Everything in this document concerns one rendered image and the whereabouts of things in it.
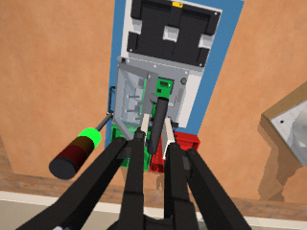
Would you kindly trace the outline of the green bin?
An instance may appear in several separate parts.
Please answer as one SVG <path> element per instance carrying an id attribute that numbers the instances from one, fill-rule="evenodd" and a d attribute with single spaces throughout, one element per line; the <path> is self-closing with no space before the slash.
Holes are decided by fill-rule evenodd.
<path id="1" fill-rule="evenodd" d="M 148 133 L 147 133 L 147 138 L 150 139 L 150 135 L 151 135 L 151 130 L 152 127 L 149 126 L 148 128 Z M 122 134 L 122 132 L 119 130 L 119 128 L 117 127 L 117 125 L 113 125 L 111 128 L 111 140 L 110 143 L 116 138 L 116 137 L 124 137 L 124 135 Z M 147 171 L 150 165 L 150 160 L 151 160 L 151 154 L 147 153 L 147 148 L 145 146 L 144 148 L 144 171 Z M 125 167 L 128 168 L 129 167 L 129 158 L 124 159 L 123 163 L 121 164 L 120 167 Z"/>

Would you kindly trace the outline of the red open-top bin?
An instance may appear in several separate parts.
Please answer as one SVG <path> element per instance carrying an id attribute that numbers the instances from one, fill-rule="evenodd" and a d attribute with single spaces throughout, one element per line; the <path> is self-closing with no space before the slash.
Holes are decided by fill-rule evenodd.
<path id="1" fill-rule="evenodd" d="M 173 133 L 176 135 L 177 143 L 180 145 L 181 149 L 198 150 L 201 141 L 199 140 L 197 135 L 177 132 L 177 131 L 173 131 Z M 163 156 L 162 156 L 162 142 L 161 142 L 161 134 L 160 134 L 160 139 L 159 139 L 156 154 L 152 154 L 152 157 L 151 157 L 150 172 L 164 173 L 164 167 L 163 167 L 164 162 L 165 162 L 165 159 L 163 159 Z"/>

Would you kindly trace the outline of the green circuit board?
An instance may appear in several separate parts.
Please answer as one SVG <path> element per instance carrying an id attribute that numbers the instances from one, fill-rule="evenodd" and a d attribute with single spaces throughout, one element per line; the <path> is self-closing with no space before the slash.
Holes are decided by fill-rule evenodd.
<path id="1" fill-rule="evenodd" d="M 169 84 L 171 86 L 169 86 Z M 169 99 L 172 84 L 173 84 L 173 82 L 171 80 L 158 79 L 156 89 L 155 89 L 155 95 Z M 156 108 L 156 103 L 153 102 L 151 118 L 154 117 L 155 108 Z"/>

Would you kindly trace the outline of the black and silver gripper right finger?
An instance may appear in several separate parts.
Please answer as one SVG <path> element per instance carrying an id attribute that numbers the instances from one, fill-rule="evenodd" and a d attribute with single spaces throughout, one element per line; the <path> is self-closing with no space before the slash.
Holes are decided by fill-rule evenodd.
<path id="1" fill-rule="evenodd" d="M 164 218 L 174 230 L 200 230 L 195 205 L 208 230 L 252 230 L 213 172 L 195 149 L 181 149 L 170 118 L 161 130 L 164 162 Z"/>

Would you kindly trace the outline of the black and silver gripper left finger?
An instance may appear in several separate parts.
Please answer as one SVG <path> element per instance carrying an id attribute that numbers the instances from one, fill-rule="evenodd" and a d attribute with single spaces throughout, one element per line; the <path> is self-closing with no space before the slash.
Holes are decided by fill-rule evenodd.
<path id="1" fill-rule="evenodd" d="M 15 230 L 81 230 L 108 184 L 129 158 L 117 230 L 143 230 L 144 147 L 150 114 L 133 139 L 116 137 L 52 205 Z"/>

